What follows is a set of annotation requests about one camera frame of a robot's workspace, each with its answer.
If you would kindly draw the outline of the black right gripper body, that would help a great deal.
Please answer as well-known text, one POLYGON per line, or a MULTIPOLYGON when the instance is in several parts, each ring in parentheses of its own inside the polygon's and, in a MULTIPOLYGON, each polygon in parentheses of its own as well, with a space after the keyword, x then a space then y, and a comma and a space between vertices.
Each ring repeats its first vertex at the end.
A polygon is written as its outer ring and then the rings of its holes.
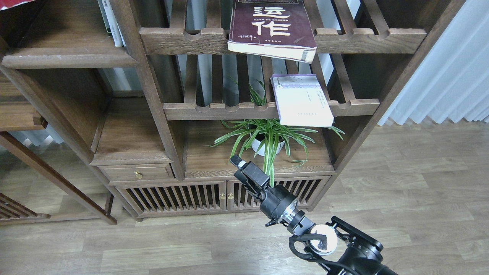
POLYGON ((304 211, 298 209, 296 196, 285 187, 280 185, 273 188, 265 185, 261 189, 251 187, 248 193, 260 202, 260 211, 270 219, 265 227, 281 223, 290 233, 306 232, 304 211))

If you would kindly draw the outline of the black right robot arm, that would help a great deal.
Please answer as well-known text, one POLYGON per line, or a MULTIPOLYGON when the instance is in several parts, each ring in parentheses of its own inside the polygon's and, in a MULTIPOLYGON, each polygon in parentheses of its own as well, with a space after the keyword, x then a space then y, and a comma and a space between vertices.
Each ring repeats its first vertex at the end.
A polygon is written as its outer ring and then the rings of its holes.
POLYGON ((393 275, 382 264, 381 242, 338 217, 330 223, 314 223, 298 209, 295 195, 280 185, 271 186, 267 176, 253 162, 234 155, 234 176, 244 189, 260 202, 260 210, 269 218, 266 226, 281 223, 291 233, 289 248, 294 255, 315 262, 328 275, 393 275))

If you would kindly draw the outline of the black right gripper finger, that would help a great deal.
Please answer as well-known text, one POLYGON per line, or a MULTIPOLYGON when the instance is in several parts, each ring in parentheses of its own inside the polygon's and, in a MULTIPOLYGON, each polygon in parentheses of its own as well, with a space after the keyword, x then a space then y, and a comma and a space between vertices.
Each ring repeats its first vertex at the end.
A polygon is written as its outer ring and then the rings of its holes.
POLYGON ((261 189, 262 186, 259 185, 254 179, 246 176, 242 171, 236 171, 234 176, 241 182, 241 185, 258 202, 262 202, 261 189))
POLYGON ((237 168, 237 171, 242 171, 246 176, 249 176, 259 183, 259 185, 262 186, 262 189, 269 186, 270 177, 253 162, 245 162, 238 155, 233 155, 230 158, 230 163, 237 168))

